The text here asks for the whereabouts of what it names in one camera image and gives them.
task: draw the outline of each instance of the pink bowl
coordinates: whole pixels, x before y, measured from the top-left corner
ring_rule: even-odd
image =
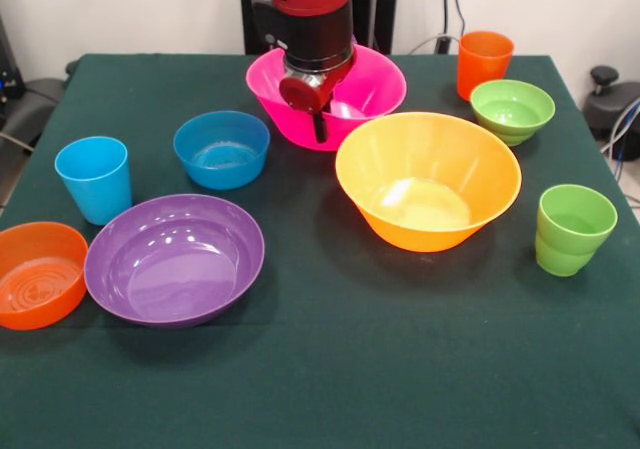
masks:
[[[313,118],[291,109],[278,86],[284,78],[284,51],[274,49],[260,56],[247,71],[247,84],[280,132],[294,144],[316,151],[337,151],[355,128],[395,111],[407,95],[400,69],[386,56],[355,46],[356,62],[334,91],[331,114],[324,114],[329,138],[319,144]]]

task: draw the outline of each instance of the purple bowl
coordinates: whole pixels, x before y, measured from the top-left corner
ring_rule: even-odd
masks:
[[[236,302],[258,277],[264,252],[260,227],[235,204],[166,196],[134,206],[100,231],[85,279],[91,297],[122,319],[189,327]]]

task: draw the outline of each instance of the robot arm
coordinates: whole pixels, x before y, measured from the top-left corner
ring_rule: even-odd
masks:
[[[265,41],[285,50],[282,97],[318,115],[354,62],[351,0],[253,0],[253,8]]]

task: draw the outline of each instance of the table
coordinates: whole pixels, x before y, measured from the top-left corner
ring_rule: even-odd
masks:
[[[472,118],[455,58],[397,57],[402,110]],[[89,296],[32,332],[0,331],[0,447],[636,448],[640,444],[640,231],[551,59],[508,77],[547,90],[557,114],[514,149],[523,189],[500,219],[441,254],[373,234],[334,177],[334,155],[273,132],[263,176],[227,193],[193,185],[173,154],[194,115],[268,120],[244,56],[82,58],[2,228],[56,220],[91,240],[53,170],[60,148],[108,134],[130,149],[135,200],[221,195],[264,231],[264,270],[218,320],[163,332],[122,322]],[[534,263],[537,200],[588,184],[620,214],[577,276]]]

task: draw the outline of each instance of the white wall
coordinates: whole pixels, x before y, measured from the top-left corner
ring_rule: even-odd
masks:
[[[442,30],[441,1],[398,1],[395,53]],[[450,3],[453,31],[459,26]],[[469,29],[502,31],[519,54],[551,54],[577,99],[597,63],[640,79],[640,0],[461,3]],[[239,0],[0,0],[0,13],[27,78],[61,76],[86,52],[243,51]]]
[[[244,51],[240,0],[0,0],[25,78],[88,52]]]
[[[458,31],[453,0],[449,30]],[[640,0],[461,0],[468,30],[508,35],[516,54],[550,54],[574,98],[591,89],[589,70],[607,63],[640,80]],[[442,0],[399,0],[394,52],[442,31]],[[433,52],[433,44],[423,52]]]

